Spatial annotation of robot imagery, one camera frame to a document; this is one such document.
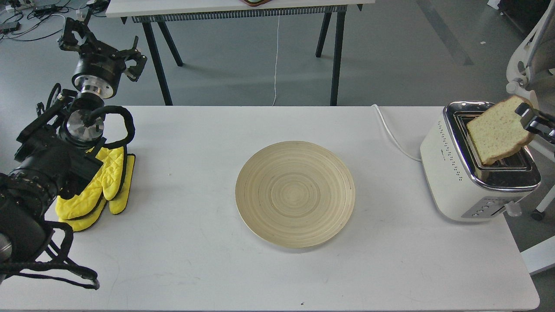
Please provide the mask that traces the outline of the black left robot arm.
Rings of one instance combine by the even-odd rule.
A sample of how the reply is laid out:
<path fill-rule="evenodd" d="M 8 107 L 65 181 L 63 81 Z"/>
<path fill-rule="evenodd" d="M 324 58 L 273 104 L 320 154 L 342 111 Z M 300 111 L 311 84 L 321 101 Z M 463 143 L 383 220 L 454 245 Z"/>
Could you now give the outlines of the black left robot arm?
<path fill-rule="evenodd" d="M 85 289 L 98 289 L 97 273 L 68 257 L 73 242 L 71 226 L 47 221 L 55 199 L 72 199 L 91 186 L 101 171 L 102 148 L 126 148 L 134 136 L 131 113 L 105 105 L 116 95 L 121 75 L 137 81 L 147 57 L 137 49 L 119 51 L 99 41 L 85 20 L 68 18 L 58 45 L 75 51 L 79 61 L 73 90 L 54 85 L 47 105 L 38 103 L 37 117 L 16 139 L 20 163 L 1 175 L 1 279 L 23 276 L 48 279 L 48 270 L 67 270 L 87 284 L 58 277 Z"/>

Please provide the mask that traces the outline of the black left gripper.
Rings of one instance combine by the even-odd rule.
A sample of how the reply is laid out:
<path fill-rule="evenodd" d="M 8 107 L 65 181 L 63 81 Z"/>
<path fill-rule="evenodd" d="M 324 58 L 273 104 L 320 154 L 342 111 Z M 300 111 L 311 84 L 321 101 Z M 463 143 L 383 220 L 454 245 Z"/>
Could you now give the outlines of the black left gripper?
<path fill-rule="evenodd" d="M 79 92 L 115 96 L 121 75 L 125 74 L 130 81 L 137 82 L 147 57 L 137 49 L 138 36 L 134 37 L 131 48 L 117 51 L 117 57 L 115 53 L 101 54 L 104 48 L 88 27 L 91 16 L 92 12 L 87 10 L 83 20 L 68 17 L 58 39 L 58 47 L 62 51 L 78 52 L 72 84 Z"/>

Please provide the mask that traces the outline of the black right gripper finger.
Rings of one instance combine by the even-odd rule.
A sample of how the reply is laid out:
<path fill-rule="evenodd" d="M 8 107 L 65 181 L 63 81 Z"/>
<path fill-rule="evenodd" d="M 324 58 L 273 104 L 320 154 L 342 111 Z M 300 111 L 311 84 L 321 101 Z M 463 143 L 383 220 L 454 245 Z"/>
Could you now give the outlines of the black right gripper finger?
<path fill-rule="evenodd" d="M 555 117 L 541 112 L 527 103 L 521 103 L 515 110 L 520 116 L 522 128 L 540 136 L 545 141 L 555 143 Z"/>

